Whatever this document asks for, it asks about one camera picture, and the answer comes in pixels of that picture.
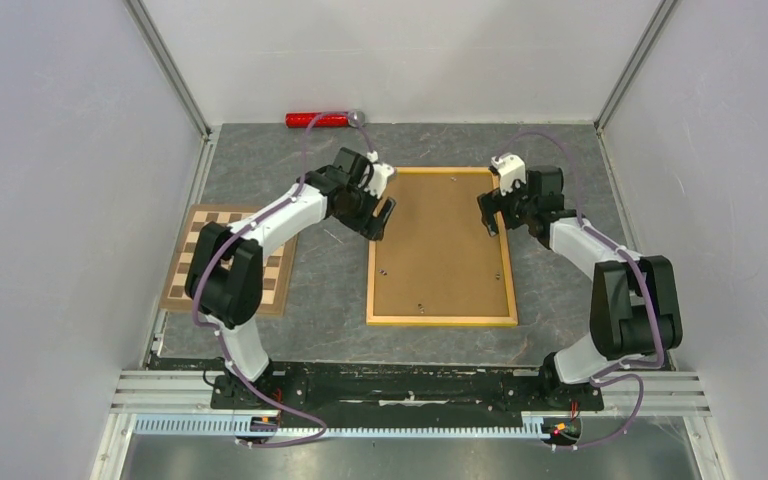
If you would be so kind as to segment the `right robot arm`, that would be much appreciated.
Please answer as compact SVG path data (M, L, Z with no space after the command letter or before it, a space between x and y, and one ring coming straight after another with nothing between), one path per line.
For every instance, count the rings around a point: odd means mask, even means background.
M683 338L671 262L619 244L567 208L561 168L528 168L509 155L488 169L498 185L477 203L489 235L524 227L591 281L588 332L546 357L537 382L540 400L562 408L582 386L609 384L613 372L661 368Z

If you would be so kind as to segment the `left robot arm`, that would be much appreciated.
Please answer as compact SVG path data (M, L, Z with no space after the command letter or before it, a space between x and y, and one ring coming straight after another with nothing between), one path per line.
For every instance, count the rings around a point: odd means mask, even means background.
M267 259L328 219L369 241L381 240L396 206L385 194L396 174L374 152L342 148L332 163L304 173L253 215L201 228L185 281L192 320L217 338L226 369L238 378L236 396L247 406L261 408L274 393L272 379L264 374L271 360L255 320Z

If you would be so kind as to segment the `red glitter microphone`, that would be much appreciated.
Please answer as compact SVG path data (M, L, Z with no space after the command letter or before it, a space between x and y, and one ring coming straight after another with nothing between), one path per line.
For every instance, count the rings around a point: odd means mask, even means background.
M287 128L360 128L366 123L366 115L360 110L332 112L290 112L284 117Z

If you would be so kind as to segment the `wooden chessboard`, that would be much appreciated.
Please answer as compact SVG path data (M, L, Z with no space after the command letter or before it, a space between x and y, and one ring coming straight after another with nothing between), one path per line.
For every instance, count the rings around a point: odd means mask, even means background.
M190 207L161 293L159 301L161 309L173 313L185 313L191 308L191 298L185 291L185 282L200 230L208 222L227 225L244 220L257 210L258 207L228 204L195 204ZM297 241L298 237L293 237L279 246L265 260L262 302L257 311L258 315L282 316L284 314Z

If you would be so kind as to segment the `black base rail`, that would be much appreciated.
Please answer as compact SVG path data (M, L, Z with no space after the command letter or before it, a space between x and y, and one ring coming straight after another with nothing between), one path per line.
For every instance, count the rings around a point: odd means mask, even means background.
M602 393L589 383L566 385L542 369L482 365L275 361L252 393L222 359L154 358L151 371L197 373L213 388L211 403L223 408L269 407L274 402L325 418L341 405L369 407L484 406L488 412L599 412Z

